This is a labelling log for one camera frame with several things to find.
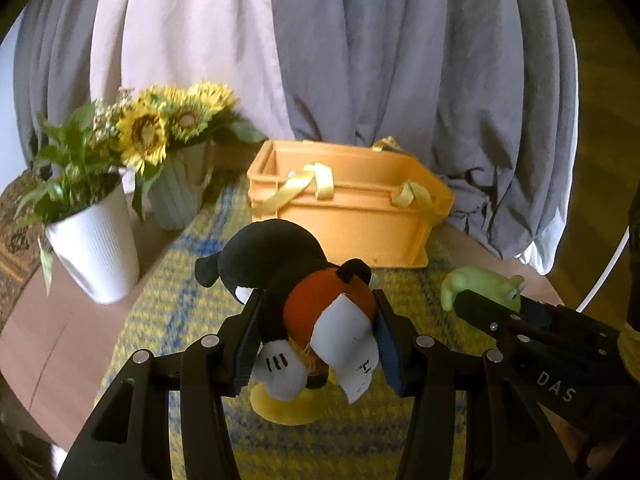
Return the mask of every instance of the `stuffed toy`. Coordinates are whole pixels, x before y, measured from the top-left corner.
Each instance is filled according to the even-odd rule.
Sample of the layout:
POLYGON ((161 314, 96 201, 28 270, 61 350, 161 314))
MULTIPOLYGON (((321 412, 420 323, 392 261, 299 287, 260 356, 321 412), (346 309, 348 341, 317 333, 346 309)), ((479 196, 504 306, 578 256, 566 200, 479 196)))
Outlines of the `stuffed toy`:
POLYGON ((216 254, 196 261, 202 286, 218 279, 240 303, 262 291, 262 349, 252 377, 254 411, 271 422, 306 424, 322 416, 314 391, 332 376, 355 402, 378 365, 372 333, 377 277, 359 259, 328 262, 314 236, 292 222, 270 219, 239 230, 216 254))
POLYGON ((442 308, 450 312, 456 296, 463 290, 472 290, 514 312, 520 311, 520 293, 524 290, 524 278, 516 274, 505 278, 496 272, 477 267, 460 267, 452 270, 440 287, 442 308))

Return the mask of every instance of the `storage box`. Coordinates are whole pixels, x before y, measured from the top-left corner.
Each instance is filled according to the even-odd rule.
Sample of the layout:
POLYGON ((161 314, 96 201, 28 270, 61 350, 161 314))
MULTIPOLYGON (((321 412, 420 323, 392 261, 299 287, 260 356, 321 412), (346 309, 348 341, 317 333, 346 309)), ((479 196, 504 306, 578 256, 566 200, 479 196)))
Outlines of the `storage box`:
POLYGON ((334 174, 334 196, 316 200, 312 182, 275 214, 254 221, 283 218, 308 229, 327 259, 342 264, 360 258, 371 267, 425 267, 424 246, 433 226, 417 205, 392 203, 406 181, 424 186, 436 213, 445 218, 453 204, 451 190, 410 155, 325 142, 268 140, 249 167, 249 197, 255 206, 288 180, 290 172, 319 162, 334 174))

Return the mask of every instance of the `toy tag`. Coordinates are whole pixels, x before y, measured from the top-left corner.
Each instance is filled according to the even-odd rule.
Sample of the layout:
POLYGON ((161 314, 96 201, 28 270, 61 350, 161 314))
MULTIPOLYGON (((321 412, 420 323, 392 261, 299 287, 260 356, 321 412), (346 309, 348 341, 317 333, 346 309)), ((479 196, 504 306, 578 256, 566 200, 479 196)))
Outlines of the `toy tag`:
POLYGON ((335 371, 338 384, 353 404, 367 391, 378 366, 378 343, 371 322, 345 294, 316 321, 311 348, 335 371))

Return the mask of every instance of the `white gloved hand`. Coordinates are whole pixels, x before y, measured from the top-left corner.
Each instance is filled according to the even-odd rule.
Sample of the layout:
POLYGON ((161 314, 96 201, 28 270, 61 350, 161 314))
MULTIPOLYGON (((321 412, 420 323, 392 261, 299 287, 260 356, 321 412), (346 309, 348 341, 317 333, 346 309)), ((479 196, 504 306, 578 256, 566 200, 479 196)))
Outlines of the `white gloved hand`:
POLYGON ((252 378, 276 400, 293 400, 306 386, 307 371, 289 341, 270 341, 255 359, 252 378))

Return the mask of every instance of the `white flower pot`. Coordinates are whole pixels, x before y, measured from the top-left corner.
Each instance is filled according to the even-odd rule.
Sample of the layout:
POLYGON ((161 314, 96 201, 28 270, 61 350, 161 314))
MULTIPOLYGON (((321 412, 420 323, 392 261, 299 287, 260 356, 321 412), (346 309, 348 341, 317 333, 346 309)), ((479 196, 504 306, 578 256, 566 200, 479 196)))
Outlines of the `white flower pot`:
POLYGON ((210 180, 206 151, 206 144, 197 144, 167 154, 162 173, 148 194, 162 229, 184 229, 199 213, 210 180))
POLYGON ((138 253, 122 183, 102 202, 46 232, 66 270, 96 303, 121 300, 138 282, 138 253))

